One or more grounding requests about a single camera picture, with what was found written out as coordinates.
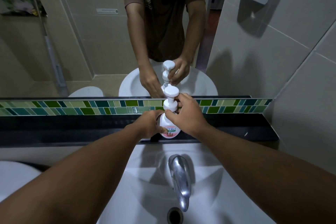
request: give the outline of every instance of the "chrome faucet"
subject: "chrome faucet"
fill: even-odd
[[[180,208],[186,212],[189,207],[189,197],[191,195],[191,179],[187,160],[181,155],[174,154],[168,159],[171,179]]]

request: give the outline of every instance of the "person's right hand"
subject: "person's right hand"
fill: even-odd
[[[139,68],[141,85],[149,92],[152,98],[164,98],[160,82],[152,66]]]
[[[197,138],[202,129],[210,126],[205,120],[199,104],[187,93],[180,93],[176,99],[180,101],[179,107],[182,107],[179,114],[166,110],[166,117],[183,132]]]

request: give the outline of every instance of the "white soap dispenser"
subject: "white soap dispenser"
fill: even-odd
[[[164,81],[164,84],[161,86],[161,89],[163,92],[169,83],[168,74],[170,70],[172,70],[174,67],[175,67],[175,62],[172,60],[166,60],[165,62],[163,62],[164,71],[162,73],[162,79]]]
[[[172,112],[176,112],[178,104],[177,101],[174,100],[174,97],[179,95],[179,89],[171,84],[168,84],[163,92],[167,97],[167,99],[163,102],[163,109],[169,109]],[[181,131],[181,129],[168,120],[165,113],[160,116],[159,126],[167,129],[168,132],[166,134],[161,134],[165,138],[173,138]]]

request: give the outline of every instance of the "sink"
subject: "sink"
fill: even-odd
[[[163,65],[162,62],[151,60],[154,71],[163,85],[162,79]],[[178,85],[180,92],[188,93],[191,96],[217,96],[218,92],[213,81],[202,71],[190,67],[189,75],[184,78]],[[148,91],[141,85],[139,69],[134,69],[123,80],[119,88],[120,97],[149,97]]]
[[[168,223],[169,210],[179,206],[166,175],[173,154],[187,159],[191,173],[191,197],[189,209],[181,213],[183,223],[275,223],[199,143],[137,145],[99,223]]]

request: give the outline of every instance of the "drain hole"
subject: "drain hole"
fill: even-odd
[[[167,222],[168,224],[182,224],[183,223],[182,211],[177,207],[171,208],[167,214]]]

